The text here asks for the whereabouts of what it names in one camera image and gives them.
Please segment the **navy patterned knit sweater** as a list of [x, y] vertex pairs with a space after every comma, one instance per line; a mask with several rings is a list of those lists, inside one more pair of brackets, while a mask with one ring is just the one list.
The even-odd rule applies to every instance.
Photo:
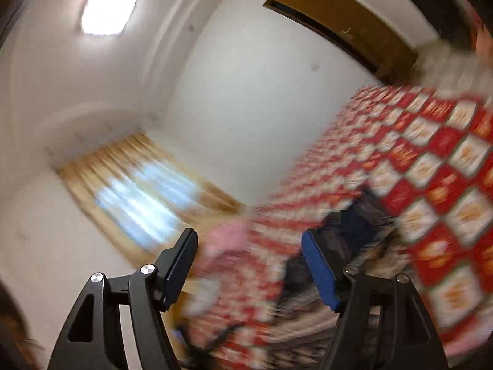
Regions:
[[347, 208], [303, 232], [301, 250], [286, 262], [267, 335], [267, 368], [320, 368], [349, 297], [344, 268], [370, 267], [396, 235], [396, 219], [367, 186]]

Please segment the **folded pink blanket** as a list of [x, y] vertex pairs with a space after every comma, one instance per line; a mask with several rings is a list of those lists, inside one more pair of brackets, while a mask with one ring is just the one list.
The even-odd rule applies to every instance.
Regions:
[[214, 216], [195, 228], [198, 249], [192, 273], [200, 277], [230, 270], [249, 248], [249, 224], [245, 216]]

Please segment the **beige patterned curtain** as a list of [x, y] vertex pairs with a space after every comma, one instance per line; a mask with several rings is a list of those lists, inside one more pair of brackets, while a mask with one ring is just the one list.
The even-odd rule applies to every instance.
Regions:
[[101, 145], [56, 172], [80, 211], [134, 267], [184, 229], [245, 207], [144, 133]]

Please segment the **red checkered bear bedspread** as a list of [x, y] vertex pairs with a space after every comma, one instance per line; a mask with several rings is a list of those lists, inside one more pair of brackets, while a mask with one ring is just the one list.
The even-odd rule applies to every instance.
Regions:
[[491, 368], [491, 97], [361, 89], [237, 227], [192, 368]]

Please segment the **rectangular ceiling light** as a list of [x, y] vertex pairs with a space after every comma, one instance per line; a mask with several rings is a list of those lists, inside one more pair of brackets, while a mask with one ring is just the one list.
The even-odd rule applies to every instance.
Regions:
[[108, 37], [120, 35], [137, 0], [87, 0], [81, 16], [84, 34]]

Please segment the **brown wooden door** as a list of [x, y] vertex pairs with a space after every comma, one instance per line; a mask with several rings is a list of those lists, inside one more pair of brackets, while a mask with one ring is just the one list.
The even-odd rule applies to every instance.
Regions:
[[334, 43], [383, 84], [409, 82], [418, 54], [357, 0], [266, 0], [264, 6]]

